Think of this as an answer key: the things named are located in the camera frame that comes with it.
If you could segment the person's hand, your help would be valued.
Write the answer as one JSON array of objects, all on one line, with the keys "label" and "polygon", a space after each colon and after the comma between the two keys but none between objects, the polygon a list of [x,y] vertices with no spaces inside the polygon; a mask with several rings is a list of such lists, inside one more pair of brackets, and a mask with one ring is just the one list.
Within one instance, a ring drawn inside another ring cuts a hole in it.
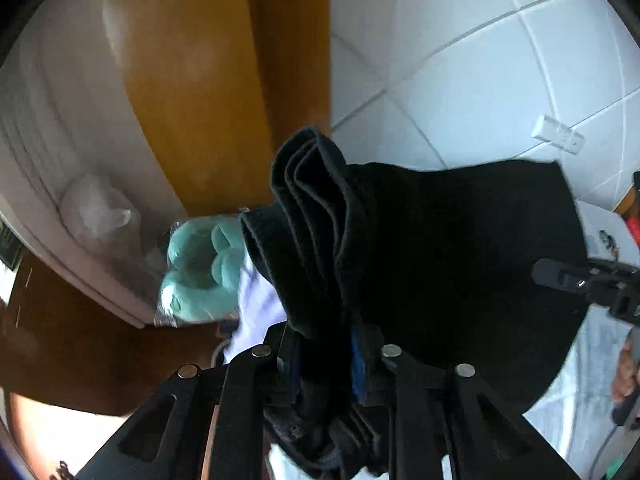
[{"label": "person's hand", "polygon": [[633,345],[632,339],[628,337],[620,349],[611,389],[612,401],[615,405],[622,404],[636,388],[639,375],[631,355]]}]

